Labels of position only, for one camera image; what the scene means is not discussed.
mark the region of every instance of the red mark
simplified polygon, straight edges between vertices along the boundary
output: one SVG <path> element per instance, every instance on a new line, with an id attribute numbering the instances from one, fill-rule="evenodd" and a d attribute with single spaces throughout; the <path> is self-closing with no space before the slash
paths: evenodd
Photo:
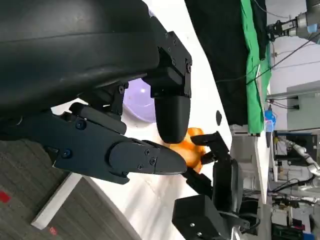
<path id="1" fill-rule="evenodd" d="M 53 226 L 50 227 L 49 231 L 53 236 L 56 236 L 58 234 L 57 230 Z"/>
<path id="2" fill-rule="evenodd" d="M 9 202 L 11 199 L 11 197 L 9 195 L 7 195 L 4 191 L 0 191 L 0 201 L 3 203 L 7 203 Z"/>

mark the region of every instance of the green cloth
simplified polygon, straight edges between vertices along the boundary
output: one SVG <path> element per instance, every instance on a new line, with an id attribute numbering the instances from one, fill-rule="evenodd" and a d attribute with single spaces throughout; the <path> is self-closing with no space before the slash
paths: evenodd
<path id="1" fill-rule="evenodd" d="M 260 61 L 257 32 L 254 25 L 251 0 L 241 0 L 242 26 L 246 46 L 249 51 L 246 62 L 246 82 L 249 83 L 257 76 L 258 65 L 260 72 L 264 73 L 269 68 L 268 60 Z M 271 77 L 271 71 L 267 71 L 261 76 L 263 102 L 266 100 L 267 87 Z M 256 81 L 252 81 L 246 86 L 247 108 L 248 108 L 248 131 L 251 134 L 259 134 L 264 129 L 264 112 L 261 106 L 260 95 Z"/>

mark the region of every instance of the orange toy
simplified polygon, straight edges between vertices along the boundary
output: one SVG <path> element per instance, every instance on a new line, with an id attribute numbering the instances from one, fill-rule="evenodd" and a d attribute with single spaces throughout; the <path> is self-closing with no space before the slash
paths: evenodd
<path id="1" fill-rule="evenodd" d="M 197 146 L 191 141 L 190 137 L 203 135 L 201 128 L 190 127 L 184 140 L 179 144 L 170 144 L 169 148 L 180 154 L 189 168 L 193 168 L 197 173 L 202 168 L 201 157 L 206 153 L 204 146 Z"/>

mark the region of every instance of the black hole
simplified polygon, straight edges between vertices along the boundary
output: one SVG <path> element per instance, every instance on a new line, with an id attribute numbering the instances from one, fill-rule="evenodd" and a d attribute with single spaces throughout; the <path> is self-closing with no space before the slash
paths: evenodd
<path id="1" fill-rule="evenodd" d="M 215 120 L 216 120 L 216 124 L 218 126 L 220 126 L 221 120 L 222 120 L 222 115 L 219 111 L 216 111 L 216 113 L 215 113 Z"/>

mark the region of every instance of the white table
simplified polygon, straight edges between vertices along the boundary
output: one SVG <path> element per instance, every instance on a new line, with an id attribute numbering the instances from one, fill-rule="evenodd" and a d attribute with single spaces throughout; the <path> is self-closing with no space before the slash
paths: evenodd
<path id="1" fill-rule="evenodd" d="M 145 0 L 167 31 L 176 35 L 192 55 L 190 127 L 202 128 L 206 134 L 219 131 L 230 148 L 231 132 L 216 88 L 210 65 L 193 29 L 183 0 Z M 220 126 L 216 111 L 222 114 Z M 126 136 L 161 142 L 156 124 L 141 123 L 123 114 L 127 124 Z M 212 179 L 212 165 L 203 169 Z M 171 223 L 174 201 L 196 195 L 181 175 L 160 176 L 130 173 L 125 185 L 94 179 L 95 188 L 113 202 L 142 240 L 183 240 Z"/>
<path id="2" fill-rule="evenodd" d="M 260 133 L 260 137 L 254 137 L 254 153 L 258 168 L 261 200 L 263 204 L 267 203 L 270 147 L 267 147 L 266 132 L 264 130 Z"/>

